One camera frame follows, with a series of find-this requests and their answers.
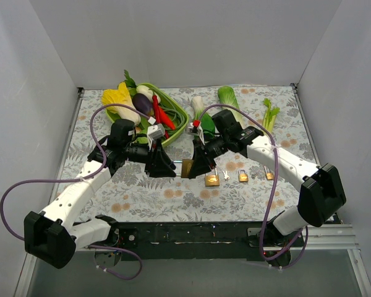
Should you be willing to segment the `large brass padlock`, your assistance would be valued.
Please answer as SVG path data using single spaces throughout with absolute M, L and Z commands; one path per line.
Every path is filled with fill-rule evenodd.
M 175 165 L 176 176 L 180 178 L 188 178 L 193 163 L 193 160 L 188 159 L 173 161 L 173 165 Z

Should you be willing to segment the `brass padlock long shackle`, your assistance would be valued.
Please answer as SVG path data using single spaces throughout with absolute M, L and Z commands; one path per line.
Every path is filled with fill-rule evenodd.
M 217 187 L 220 185 L 220 177 L 215 168 L 212 173 L 205 174 L 205 186 L 206 187 Z

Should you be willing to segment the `small brass padlock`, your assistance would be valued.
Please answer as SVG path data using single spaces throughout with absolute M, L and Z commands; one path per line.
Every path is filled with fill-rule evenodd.
M 247 183 L 249 181 L 249 177 L 245 169 L 239 170 L 238 180 L 240 183 Z

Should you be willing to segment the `tiny brass padlock with key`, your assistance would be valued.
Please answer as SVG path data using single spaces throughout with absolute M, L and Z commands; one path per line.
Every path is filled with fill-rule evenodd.
M 267 166 L 264 166 L 264 170 L 265 170 L 266 179 L 267 180 L 274 180 L 275 175 Z

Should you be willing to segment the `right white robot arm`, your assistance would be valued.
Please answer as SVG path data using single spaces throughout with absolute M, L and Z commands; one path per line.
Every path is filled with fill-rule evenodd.
M 192 163 L 183 166 L 189 179 L 209 173 L 216 166 L 216 157 L 232 151 L 275 170 L 299 192 L 297 205 L 272 218 L 259 232 L 257 238 L 263 243 L 281 246 L 291 234 L 307 225 L 322 226 L 346 203 L 335 166 L 329 163 L 318 166 L 275 147 L 261 130 L 252 126 L 242 128 L 228 110 L 216 113 L 213 122 L 218 135 L 208 141 L 203 138 L 199 121 L 187 128 L 187 133 L 195 136 Z

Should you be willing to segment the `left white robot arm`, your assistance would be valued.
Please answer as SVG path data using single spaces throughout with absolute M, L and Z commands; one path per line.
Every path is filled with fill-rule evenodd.
M 26 252 L 60 269 L 81 248 L 93 243 L 102 243 L 107 248 L 115 246 L 119 240 L 115 219 L 97 215 L 84 223 L 75 221 L 86 203 L 127 160 L 145 164 L 152 178 L 174 177 L 175 166 L 161 144 L 164 134 L 163 125 L 154 124 L 147 129 L 148 142 L 136 143 L 132 123 L 116 120 L 110 134 L 100 139 L 89 154 L 76 182 L 40 213 L 30 212 L 25 217 Z

